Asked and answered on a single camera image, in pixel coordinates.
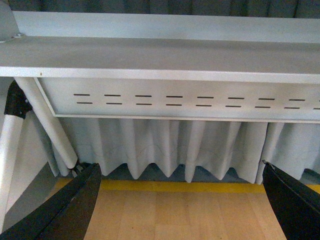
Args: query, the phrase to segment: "yellow stripe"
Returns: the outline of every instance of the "yellow stripe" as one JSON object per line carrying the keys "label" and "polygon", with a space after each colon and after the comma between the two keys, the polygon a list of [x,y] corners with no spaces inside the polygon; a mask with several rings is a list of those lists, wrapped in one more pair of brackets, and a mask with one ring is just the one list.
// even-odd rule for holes
{"label": "yellow stripe", "polygon": [[[55,188],[61,189],[72,179],[60,178]],[[320,185],[307,185],[320,193]],[[149,191],[149,192],[187,192],[187,193],[265,193],[263,185],[250,183],[218,183],[218,182],[170,182],[170,181],[131,181],[131,180],[102,180],[101,190],[118,191]]]}

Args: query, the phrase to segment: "desk leg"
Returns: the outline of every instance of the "desk leg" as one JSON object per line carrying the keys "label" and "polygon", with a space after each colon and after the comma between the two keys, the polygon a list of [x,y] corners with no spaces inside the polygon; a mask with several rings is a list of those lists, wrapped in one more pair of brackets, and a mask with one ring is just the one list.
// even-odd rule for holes
{"label": "desk leg", "polygon": [[2,232],[24,119],[5,115],[0,137],[0,232]]}
{"label": "desk leg", "polygon": [[69,169],[73,169],[78,157],[58,118],[52,115],[36,81],[33,77],[15,77],[14,79],[32,105],[34,113],[62,157],[65,165]]}

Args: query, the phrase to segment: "curtain fold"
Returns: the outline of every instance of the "curtain fold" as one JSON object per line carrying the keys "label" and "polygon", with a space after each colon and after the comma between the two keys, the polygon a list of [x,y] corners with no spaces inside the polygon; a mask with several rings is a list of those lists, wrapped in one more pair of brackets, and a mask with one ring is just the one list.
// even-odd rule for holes
{"label": "curtain fold", "polygon": [[[234,168],[249,183],[262,183],[266,160],[296,179],[305,169],[320,174],[320,124],[60,118],[79,160],[99,163],[103,175],[127,163],[134,179],[156,163],[170,177],[185,165],[191,182],[196,166],[222,180]],[[62,174],[66,168],[54,151]]]}

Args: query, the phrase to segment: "gray metal panel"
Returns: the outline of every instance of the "gray metal panel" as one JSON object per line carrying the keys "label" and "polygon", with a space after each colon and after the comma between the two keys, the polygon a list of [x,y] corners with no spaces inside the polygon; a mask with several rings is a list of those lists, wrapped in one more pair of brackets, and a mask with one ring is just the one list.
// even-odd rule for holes
{"label": "gray metal panel", "polygon": [[320,122],[320,84],[39,78],[59,117]]}
{"label": "gray metal panel", "polygon": [[29,37],[0,48],[0,76],[320,83],[320,44]]}
{"label": "gray metal panel", "polygon": [[320,19],[14,11],[28,36],[320,43]]}

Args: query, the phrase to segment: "wooden floor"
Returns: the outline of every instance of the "wooden floor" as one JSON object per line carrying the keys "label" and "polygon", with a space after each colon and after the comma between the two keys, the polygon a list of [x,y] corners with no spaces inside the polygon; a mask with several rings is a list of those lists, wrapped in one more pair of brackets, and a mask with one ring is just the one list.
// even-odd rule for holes
{"label": "wooden floor", "polygon": [[101,188],[85,236],[85,240],[285,239],[265,193]]}

